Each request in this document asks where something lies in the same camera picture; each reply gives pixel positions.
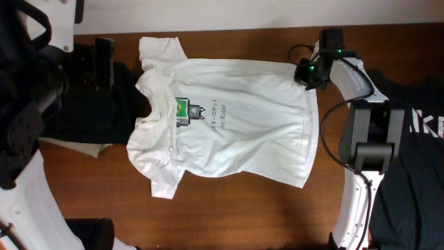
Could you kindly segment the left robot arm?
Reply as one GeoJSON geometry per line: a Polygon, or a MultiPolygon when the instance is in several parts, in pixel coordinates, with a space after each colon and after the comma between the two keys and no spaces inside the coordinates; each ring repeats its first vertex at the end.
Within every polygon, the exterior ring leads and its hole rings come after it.
{"type": "Polygon", "coordinates": [[[108,218],[65,219],[44,173],[39,136],[69,80],[82,1],[1,2],[1,248],[125,249],[108,218]]]}

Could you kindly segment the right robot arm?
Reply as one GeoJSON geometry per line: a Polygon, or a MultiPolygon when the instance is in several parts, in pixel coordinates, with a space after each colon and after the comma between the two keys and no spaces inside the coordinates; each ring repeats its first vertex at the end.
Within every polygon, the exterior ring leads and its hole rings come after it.
{"type": "Polygon", "coordinates": [[[329,234],[327,247],[368,249],[377,190],[399,155],[404,109],[391,103],[375,87],[358,53],[345,48],[342,29],[323,29],[317,43],[308,48],[311,58],[301,58],[296,63],[294,81],[306,90],[324,90],[333,83],[343,96],[343,101],[332,106],[320,122],[324,148],[327,118],[340,107],[348,107],[339,154],[326,151],[345,170],[339,218],[329,234]]]}

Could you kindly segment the white robot print t-shirt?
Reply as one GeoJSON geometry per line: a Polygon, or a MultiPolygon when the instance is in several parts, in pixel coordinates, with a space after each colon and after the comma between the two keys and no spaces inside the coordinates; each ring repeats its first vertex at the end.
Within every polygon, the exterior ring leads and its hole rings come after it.
{"type": "Polygon", "coordinates": [[[136,88],[151,105],[127,143],[151,194],[172,199],[186,172],[220,178],[250,172],[302,188],[318,145],[316,92],[294,66],[188,58],[178,38],[139,40],[136,88]]]}

